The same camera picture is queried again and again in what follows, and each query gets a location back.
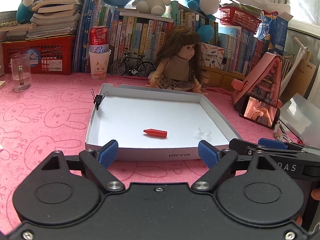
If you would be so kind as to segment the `red crayon cap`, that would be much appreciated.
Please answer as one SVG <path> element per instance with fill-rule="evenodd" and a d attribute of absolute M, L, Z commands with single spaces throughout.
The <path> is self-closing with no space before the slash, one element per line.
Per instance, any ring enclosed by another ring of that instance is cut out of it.
<path fill-rule="evenodd" d="M 144 129 L 143 132 L 146 135 L 149 135 L 151 137 L 157 137 L 157 138 L 166 138 L 167 137 L 167 131 L 162 131 L 158 129 Z"/>

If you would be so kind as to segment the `clear plastic cup lid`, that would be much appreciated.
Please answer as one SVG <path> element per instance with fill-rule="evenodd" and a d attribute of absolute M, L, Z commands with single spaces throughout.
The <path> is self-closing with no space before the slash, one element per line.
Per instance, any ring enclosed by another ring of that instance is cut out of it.
<path fill-rule="evenodd" d="M 198 130 L 199 136 L 202 138 L 210 137 L 212 133 L 207 126 L 199 126 L 197 130 Z"/>

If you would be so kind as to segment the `smartphone playing video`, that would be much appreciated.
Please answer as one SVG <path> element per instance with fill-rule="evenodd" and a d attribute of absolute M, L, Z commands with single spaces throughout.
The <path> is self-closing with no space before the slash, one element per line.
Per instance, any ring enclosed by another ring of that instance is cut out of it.
<path fill-rule="evenodd" d="M 261 126 L 274 129 L 280 116 L 280 109 L 247 95 L 240 110 L 240 116 Z"/>

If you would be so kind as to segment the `clear plastic folder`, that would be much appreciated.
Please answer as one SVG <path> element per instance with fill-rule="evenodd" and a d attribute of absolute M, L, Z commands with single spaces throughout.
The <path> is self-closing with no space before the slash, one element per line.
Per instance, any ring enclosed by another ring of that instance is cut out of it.
<path fill-rule="evenodd" d="M 304 144 L 319 148 L 319 109 L 295 94 L 280 109 L 281 122 Z"/>

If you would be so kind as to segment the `white shallow cardboard box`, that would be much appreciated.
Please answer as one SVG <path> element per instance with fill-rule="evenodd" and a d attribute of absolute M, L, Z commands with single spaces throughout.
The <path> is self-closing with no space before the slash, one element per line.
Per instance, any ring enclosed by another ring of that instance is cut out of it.
<path fill-rule="evenodd" d="M 105 92 L 99 110 L 92 111 L 86 148 L 99 149 L 116 140 L 119 161 L 194 160 L 201 140 L 221 150 L 240 138 L 202 94 L 109 83 L 101 87 L 100 94 Z M 211 136 L 200 137 L 199 126 L 207 126 Z M 144 129 L 167 131 L 167 137 L 151 137 Z"/>

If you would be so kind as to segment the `black binder clip on box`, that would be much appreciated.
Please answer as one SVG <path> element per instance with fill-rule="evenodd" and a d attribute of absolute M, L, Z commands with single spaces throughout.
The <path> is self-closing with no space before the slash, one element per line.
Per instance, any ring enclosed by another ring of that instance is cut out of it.
<path fill-rule="evenodd" d="M 99 110 L 99 107 L 102 103 L 102 101 L 104 100 L 104 98 L 107 96 L 108 92 L 105 92 L 104 94 L 100 95 L 100 94 L 97 94 L 95 95 L 94 93 L 94 90 L 91 89 L 91 94 L 92 94 L 92 97 L 93 97 L 93 104 L 94 104 L 94 107 L 95 109 L 98 111 Z"/>

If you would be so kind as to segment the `pink triangular dollhouse stand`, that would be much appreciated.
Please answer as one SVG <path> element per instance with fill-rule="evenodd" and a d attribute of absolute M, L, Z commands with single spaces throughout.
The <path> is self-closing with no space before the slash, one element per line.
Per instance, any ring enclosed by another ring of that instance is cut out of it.
<path fill-rule="evenodd" d="M 231 98 L 234 108 L 241 110 L 248 95 L 269 103 L 273 107 L 281 107 L 282 103 L 279 100 L 281 68 L 281 56 L 265 53 L 243 81 L 233 79 L 234 92 Z"/>

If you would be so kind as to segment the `small glass jar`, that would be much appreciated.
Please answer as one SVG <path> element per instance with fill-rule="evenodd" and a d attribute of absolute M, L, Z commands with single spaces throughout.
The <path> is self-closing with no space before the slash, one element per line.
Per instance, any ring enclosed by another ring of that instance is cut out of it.
<path fill-rule="evenodd" d="M 207 85 L 209 82 L 209 76 L 207 76 L 206 74 L 202 74 L 202 78 L 201 78 L 201 91 L 205 92 Z"/>

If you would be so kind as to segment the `miniature black bicycle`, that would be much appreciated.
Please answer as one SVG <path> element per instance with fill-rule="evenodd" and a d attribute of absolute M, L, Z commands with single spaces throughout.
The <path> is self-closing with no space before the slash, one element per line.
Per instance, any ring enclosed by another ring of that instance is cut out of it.
<path fill-rule="evenodd" d="M 148 77 L 155 70 L 155 65 L 151 61 L 146 60 L 144 55 L 132 57 L 129 52 L 125 52 L 123 58 L 114 61 L 110 67 L 111 75 L 116 76 L 126 74 L 129 76 Z"/>

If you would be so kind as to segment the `white paper cup cat print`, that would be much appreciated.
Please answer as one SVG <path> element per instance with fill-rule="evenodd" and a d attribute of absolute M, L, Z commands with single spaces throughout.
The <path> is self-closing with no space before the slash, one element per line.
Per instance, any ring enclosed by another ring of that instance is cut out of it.
<path fill-rule="evenodd" d="M 107 68 L 109 63 L 111 50 L 105 53 L 89 52 L 91 77 L 97 80 L 103 80 L 107 76 Z"/>

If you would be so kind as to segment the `brown-haired doll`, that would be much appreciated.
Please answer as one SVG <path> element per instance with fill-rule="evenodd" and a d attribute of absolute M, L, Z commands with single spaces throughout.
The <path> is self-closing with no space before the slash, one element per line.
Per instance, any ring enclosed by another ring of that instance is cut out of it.
<path fill-rule="evenodd" d="M 173 28 L 156 56 L 157 68 L 148 76 L 147 87 L 201 94 L 201 41 L 196 32 Z"/>

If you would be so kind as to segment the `colourful white game box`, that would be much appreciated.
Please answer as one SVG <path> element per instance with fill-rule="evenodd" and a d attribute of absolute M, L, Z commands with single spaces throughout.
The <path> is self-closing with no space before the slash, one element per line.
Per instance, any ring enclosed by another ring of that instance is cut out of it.
<path fill-rule="evenodd" d="M 204 65 L 208 68 L 221 69 L 221 63 L 225 55 L 223 48 L 202 43 L 201 52 L 204 60 Z"/>

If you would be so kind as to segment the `red plastic crate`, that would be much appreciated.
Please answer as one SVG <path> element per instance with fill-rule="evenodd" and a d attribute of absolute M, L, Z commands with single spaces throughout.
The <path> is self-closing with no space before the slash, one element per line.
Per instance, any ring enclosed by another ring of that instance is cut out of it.
<path fill-rule="evenodd" d="M 33 74 L 71 75 L 75 36 L 2 42 L 4 72 L 11 72 L 11 58 L 29 54 Z"/>

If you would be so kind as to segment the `red Budweiser can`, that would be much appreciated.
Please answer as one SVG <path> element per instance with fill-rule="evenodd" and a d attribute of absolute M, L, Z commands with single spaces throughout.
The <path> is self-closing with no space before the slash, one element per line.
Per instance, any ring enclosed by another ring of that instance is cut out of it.
<path fill-rule="evenodd" d="M 89 31 L 89 51 L 96 54 L 106 53 L 109 49 L 109 29 L 95 26 Z"/>

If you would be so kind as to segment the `blue cardboard box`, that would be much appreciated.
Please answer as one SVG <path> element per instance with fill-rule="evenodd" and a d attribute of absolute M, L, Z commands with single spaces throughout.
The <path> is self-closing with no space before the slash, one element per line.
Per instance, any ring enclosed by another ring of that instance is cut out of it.
<path fill-rule="evenodd" d="M 287 12 L 277 15 L 274 12 L 271 15 L 261 15 L 261 23 L 257 31 L 260 40 L 268 40 L 269 48 L 279 55 L 283 55 L 287 28 L 293 16 Z"/>

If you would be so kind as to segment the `row of upright books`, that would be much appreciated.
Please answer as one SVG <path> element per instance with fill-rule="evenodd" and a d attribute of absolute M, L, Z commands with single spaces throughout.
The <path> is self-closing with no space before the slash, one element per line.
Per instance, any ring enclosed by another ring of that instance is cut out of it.
<path fill-rule="evenodd" d="M 129 63 L 134 67 L 139 65 L 140 57 L 145 65 L 154 63 L 167 34 L 178 25 L 197 32 L 204 43 L 218 44 L 218 23 L 198 12 L 190 11 L 176 1 L 169 8 L 169 18 L 157 20 L 133 10 L 121 15 L 121 8 L 104 4 L 103 0 L 84 0 L 76 34 L 72 71 L 89 71 L 89 35 L 95 22 L 108 27 L 108 45 L 112 52 L 110 57 L 122 60 L 125 53 L 129 53 Z"/>

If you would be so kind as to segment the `clear glass mug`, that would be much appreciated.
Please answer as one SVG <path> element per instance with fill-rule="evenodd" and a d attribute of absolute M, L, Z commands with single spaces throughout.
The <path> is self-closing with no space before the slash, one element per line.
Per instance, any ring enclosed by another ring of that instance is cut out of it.
<path fill-rule="evenodd" d="M 31 70 L 29 54 L 16 55 L 11 58 L 11 72 L 14 91 L 22 92 L 31 87 Z"/>

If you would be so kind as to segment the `small red basket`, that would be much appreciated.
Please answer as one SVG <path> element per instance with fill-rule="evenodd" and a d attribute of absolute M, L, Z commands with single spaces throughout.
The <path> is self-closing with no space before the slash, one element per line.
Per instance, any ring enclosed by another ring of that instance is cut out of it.
<path fill-rule="evenodd" d="M 219 11 L 221 24 L 242 27 L 254 34 L 258 31 L 261 23 L 259 18 L 234 6 L 221 7 Z"/>

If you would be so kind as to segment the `stack of books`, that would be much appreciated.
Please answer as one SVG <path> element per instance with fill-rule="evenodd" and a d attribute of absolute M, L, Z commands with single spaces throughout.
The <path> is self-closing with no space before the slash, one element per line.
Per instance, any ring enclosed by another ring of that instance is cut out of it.
<path fill-rule="evenodd" d="M 35 0 L 26 38 L 74 34 L 84 5 L 85 0 Z"/>

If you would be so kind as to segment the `blue penguin plush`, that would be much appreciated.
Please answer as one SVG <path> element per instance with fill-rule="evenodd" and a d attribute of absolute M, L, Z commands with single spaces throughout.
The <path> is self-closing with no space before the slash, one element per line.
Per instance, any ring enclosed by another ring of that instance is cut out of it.
<path fill-rule="evenodd" d="M 16 12 L 16 20 L 19 24 L 26 24 L 30 22 L 33 12 L 30 7 L 35 0 L 21 0 L 21 3 Z"/>

